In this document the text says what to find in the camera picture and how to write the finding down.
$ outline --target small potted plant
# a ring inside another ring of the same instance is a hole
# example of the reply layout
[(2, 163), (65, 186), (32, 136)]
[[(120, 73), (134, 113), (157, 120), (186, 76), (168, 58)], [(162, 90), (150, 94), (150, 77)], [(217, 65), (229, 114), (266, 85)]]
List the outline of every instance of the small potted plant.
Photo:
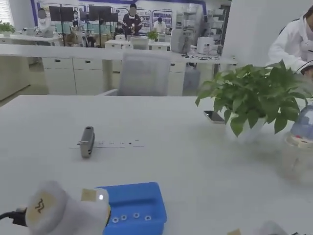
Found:
[(158, 38), (158, 33), (155, 31), (150, 31), (147, 33), (147, 37), (149, 39), (149, 42), (155, 42), (156, 39)]
[(196, 104), (203, 98), (215, 98), (214, 111), (225, 110), (227, 136), (252, 142), (265, 123), (275, 122), (276, 134), (288, 120), (297, 120), (300, 110), (296, 98), (308, 104), (306, 96), (296, 91), (298, 85), (295, 74), (283, 61), (270, 67), (247, 65), (204, 82)]
[(0, 21), (0, 34), (3, 34), (5, 37), (10, 37), (10, 35), (14, 32), (15, 28), (10, 25), (10, 23), (3, 23)]

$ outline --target white drawer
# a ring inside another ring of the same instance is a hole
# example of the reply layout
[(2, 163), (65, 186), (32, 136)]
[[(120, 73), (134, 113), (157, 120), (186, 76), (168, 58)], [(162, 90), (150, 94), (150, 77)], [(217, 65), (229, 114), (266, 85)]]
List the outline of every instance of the white drawer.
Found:
[(64, 58), (43, 58), (45, 69), (73, 69), (73, 60)]
[(102, 60), (73, 59), (75, 70), (102, 70)]
[(168, 96), (182, 96), (185, 72), (170, 72), (168, 77)]
[(73, 69), (45, 69), (45, 81), (49, 89), (49, 94), (76, 94)]
[(171, 62), (170, 72), (185, 72), (186, 63), (185, 62)]
[(121, 72), (122, 71), (122, 61), (121, 60), (113, 60), (112, 61), (112, 69), (113, 69), (113, 72)]
[(101, 70), (74, 70), (78, 95), (97, 95), (105, 91)]
[(122, 45), (121, 44), (106, 44), (106, 48), (121, 49)]
[(167, 46), (151, 46), (152, 50), (167, 50)]
[(0, 44), (12, 44), (12, 40), (10, 38), (1, 38)]

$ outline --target person in black jacket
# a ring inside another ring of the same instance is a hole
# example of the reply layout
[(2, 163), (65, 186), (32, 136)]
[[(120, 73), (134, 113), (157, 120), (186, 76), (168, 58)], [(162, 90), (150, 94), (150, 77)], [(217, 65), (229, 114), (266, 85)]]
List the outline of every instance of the person in black jacket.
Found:
[(136, 14), (137, 6), (132, 3), (129, 9), (129, 12), (124, 15), (123, 25), (124, 25), (124, 34), (125, 39), (127, 35), (139, 35), (139, 30), (142, 28), (142, 23), (140, 17)]

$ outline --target person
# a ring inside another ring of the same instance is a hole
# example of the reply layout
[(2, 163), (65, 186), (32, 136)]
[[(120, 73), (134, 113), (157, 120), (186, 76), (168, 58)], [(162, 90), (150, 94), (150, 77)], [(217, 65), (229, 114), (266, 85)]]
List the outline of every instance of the person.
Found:
[(155, 22), (154, 26), (153, 26), (153, 30), (158, 32), (158, 33), (165, 33), (166, 32), (166, 24), (165, 22), (162, 20), (161, 17), (159, 17), (157, 19), (157, 21)]
[(122, 29), (122, 24), (120, 22), (117, 22), (115, 32), (116, 34), (124, 34), (124, 30)]
[(123, 18), (123, 29), (125, 34), (125, 39), (127, 39), (127, 35), (139, 35), (139, 30), (142, 28), (142, 23), (140, 17), (136, 14), (137, 6), (132, 3), (130, 5), (129, 12), (124, 15)]
[(78, 11), (73, 11), (73, 17), (74, 17), (73, 26), (74, 27), (81, 26), (82, 23), (81, 23), (80, 18), (78, 16)]
[(313, 6), (300, 19), (290, 22), (271, 45), (268, 65), (284, 61), (294, 72), (313, 78)]
[(38, 10), (38, 29), (41, 34), (45, 34), (50, 30), (51, 27), (51, 19), (47, 17), (47, 14), (43, 8), (39, 8)]

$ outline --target gray chair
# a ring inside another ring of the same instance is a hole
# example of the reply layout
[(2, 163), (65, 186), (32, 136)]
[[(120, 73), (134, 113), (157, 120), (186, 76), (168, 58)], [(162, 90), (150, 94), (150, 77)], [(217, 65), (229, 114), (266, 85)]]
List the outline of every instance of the gray chair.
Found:
[(119, 89), (100, 95), (167, 96), (170, 64), (170, 56), (159, 51), (154, 54), (144, 50), (126, 51)]

